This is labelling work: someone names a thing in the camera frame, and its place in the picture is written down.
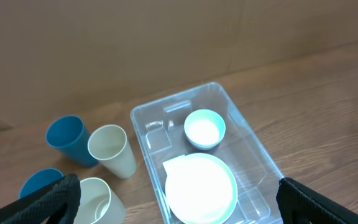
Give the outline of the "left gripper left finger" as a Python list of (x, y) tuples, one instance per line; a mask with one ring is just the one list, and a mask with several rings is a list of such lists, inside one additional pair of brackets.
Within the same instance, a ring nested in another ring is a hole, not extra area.
[(80, 180), (76, 174), (68, 174), (0, 208), (0, 224), (73, 224), (80, 198)]

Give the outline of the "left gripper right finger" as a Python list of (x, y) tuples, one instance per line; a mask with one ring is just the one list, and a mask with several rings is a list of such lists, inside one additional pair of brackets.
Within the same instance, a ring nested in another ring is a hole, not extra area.
[(276, 201), (284, 224), (358, 224), (358, 214), (289, 177), (279, 181)]

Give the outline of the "cream cup front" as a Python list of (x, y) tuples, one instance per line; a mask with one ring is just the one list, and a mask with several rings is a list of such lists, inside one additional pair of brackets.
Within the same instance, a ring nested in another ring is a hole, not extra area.
[(126, 208), (109, 185), (100, 178), (80, 181), (81, 198), (74, 224), (121, 224)]

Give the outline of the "light blue plate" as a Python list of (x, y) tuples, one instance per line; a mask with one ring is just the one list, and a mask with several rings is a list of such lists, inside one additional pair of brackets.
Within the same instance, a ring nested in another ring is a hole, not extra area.
[(224, 223), (234, 212), (238, 198), (233, 172), (211, 154), (185, 156), (181, 169), (167, 175), (167, 205), (183, 223)]

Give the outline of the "light blue bowl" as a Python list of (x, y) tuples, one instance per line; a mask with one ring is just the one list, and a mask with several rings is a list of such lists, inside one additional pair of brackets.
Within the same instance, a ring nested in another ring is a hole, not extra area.
[(226, 124), (217, 112), (200, 109), (190, 113), (184, 122), (187, 140), (197, 149), (210, 150), (224, 138)]

